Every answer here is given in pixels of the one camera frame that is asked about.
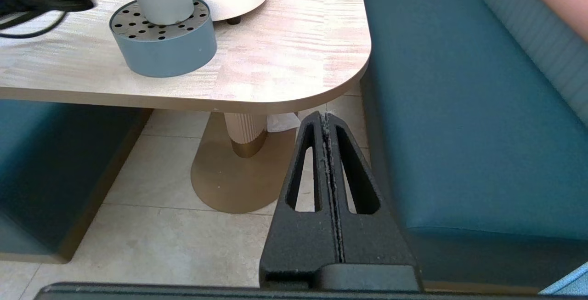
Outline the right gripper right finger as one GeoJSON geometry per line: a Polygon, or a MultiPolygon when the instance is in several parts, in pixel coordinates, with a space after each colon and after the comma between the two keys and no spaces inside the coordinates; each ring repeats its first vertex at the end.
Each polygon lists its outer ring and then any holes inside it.
{"type": "Polygon", "coordinates": [[[400,265],[418,272],[403,233],[347,124],[326,116],[330,204],[341,264],[400,265]]]}

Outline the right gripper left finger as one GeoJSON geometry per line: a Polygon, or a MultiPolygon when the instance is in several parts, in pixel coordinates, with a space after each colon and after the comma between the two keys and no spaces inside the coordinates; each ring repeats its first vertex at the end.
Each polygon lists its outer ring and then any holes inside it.
{"type": "Polygon", "coordinates": [[[259,262],[262,288],[307,289],[326,265],[342,261],[339,193],[343,185],[332,157],[325,113],[302,120],[291,162],[259,262]],[[306,152],[312,153],[314,211],[296,210],[306,152]]]}

